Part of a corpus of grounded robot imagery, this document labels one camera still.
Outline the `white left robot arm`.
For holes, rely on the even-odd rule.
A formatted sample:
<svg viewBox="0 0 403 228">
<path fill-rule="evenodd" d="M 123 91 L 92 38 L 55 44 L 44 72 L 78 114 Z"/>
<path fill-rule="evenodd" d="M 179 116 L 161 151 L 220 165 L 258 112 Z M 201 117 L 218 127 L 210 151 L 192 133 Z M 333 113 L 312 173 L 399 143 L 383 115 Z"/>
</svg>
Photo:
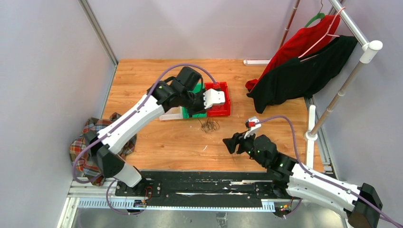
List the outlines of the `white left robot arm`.
<svg viewBox="0 0 403 228">
<path fill-rule="evenodd" d="M 203 80 L 202 75 L 195 70 L 195 65 L 179 66 L 182 69 L 177 76 L 162 80 L 165 75 L 162 73 L 141 100 L 116 121 L 100 131 L 84 134 L 86 146 L 78 158 L 88 154 L 102 176 L 125 183 L 134 196 L 141 196 L 146 184 L 140 171 L 119 155 L 124 145 L 152 120 L 172 108 L 185 107 L 190 114 L 199 114 L 225 101 L 224 94 L 212 88 L 201 87 L 194 93 L 193 89 Z"/>
</svg>

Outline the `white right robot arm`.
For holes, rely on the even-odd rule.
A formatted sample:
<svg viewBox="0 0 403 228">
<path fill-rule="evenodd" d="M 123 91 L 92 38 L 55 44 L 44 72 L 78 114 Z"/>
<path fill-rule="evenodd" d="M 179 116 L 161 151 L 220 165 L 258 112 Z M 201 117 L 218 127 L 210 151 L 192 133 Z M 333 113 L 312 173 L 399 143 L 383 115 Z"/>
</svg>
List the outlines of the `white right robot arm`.
<svg viewBox="0 0 403 228">
<path fill-rule="evenodd" d="M 222 141 L 229 153 L 245 152 L 272 175 L 271 190 L 276 197 L 289 195 L 326 207 L 354 228 L 378 226 L 383 204 L 372 185 L 358 186 L 317 172 L 279 152 L 265 135 L 244 137 L 244 133 L 235 133 Z"/>
</svg>

